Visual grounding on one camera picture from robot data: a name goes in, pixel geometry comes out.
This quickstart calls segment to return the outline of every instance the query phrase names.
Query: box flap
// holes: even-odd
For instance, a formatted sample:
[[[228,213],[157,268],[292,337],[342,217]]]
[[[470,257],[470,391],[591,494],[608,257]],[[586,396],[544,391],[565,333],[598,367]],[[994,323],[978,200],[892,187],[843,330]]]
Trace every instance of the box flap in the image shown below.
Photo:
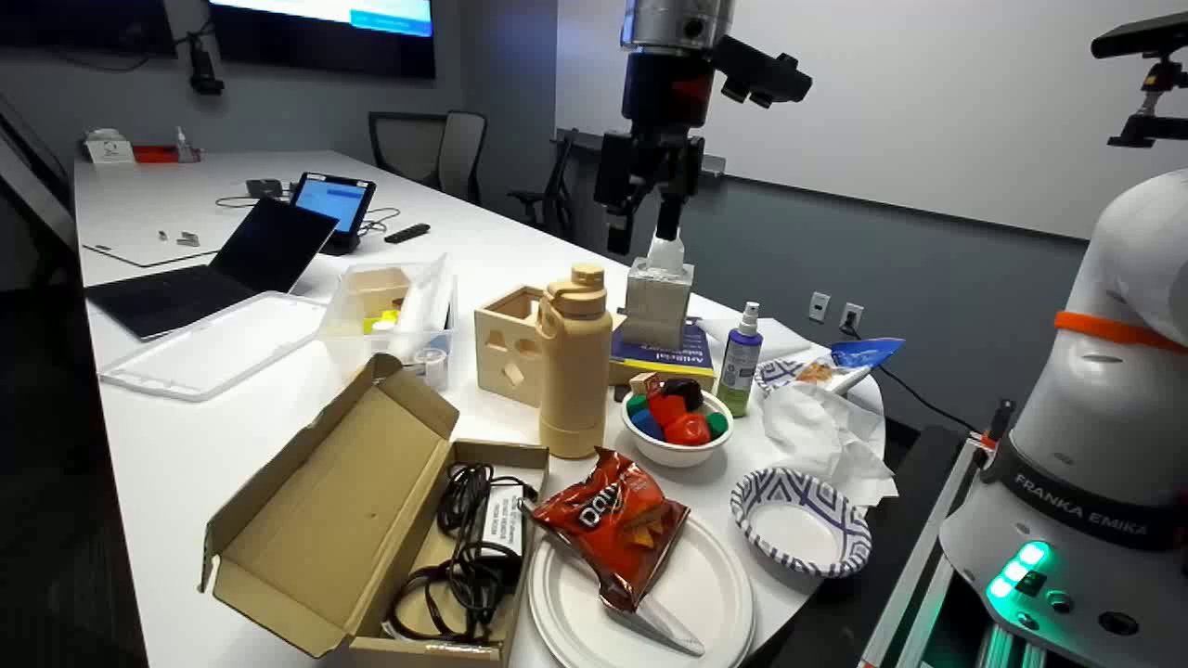
[[[207,525],[215,599],[313,659],[356,635],[449,456],[457,410],[376,356]]]

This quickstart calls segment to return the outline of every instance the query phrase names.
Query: white plate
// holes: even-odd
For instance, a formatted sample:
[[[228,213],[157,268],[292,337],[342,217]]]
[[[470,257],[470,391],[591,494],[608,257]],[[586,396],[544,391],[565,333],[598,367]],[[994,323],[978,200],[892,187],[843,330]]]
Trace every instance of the white plate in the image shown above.
[[[647,596],[665,607],[704,659],[688,659],[603,618],[594,575],[579,571],[553,542],[542,542],[529,561],[529,619],[549,655],[566,668],[623,668],[623,664],[743,664],[754,633],[754,596],[740,558],[691,516],[676,542],[665,575]]]

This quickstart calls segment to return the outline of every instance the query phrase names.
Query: paper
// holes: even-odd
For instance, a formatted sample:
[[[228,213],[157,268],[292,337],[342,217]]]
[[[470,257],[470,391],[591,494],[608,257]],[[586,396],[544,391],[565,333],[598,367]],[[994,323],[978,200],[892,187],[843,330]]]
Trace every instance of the paper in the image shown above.
[[[897,498],[883,463],[886,429],[868,414],[819,385],[785,382],[762,396],[769,440],[785,453],[785,467],[805,473],[852,504]]]

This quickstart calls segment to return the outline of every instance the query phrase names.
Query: laptop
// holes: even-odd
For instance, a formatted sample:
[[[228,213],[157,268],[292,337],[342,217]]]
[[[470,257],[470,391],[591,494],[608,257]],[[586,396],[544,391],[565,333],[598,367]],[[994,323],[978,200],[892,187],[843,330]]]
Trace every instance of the laptop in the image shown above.
[[[284,293],[330,234],[330,217],[261,200],[207,268],[107,281],[84,290],[84,297],[136,337],[153,337],[252,293]]]

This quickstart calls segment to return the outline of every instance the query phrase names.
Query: snack bag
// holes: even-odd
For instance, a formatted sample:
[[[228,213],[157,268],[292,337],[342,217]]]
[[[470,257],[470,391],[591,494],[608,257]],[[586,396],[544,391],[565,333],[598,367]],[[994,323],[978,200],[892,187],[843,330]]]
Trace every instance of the snack bag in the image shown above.
[[[598,596],[636,614],[659,575],[691,510],[669,500],[636,460],[598,451],[591,481],[542,500],[529,520],[584,555]]]

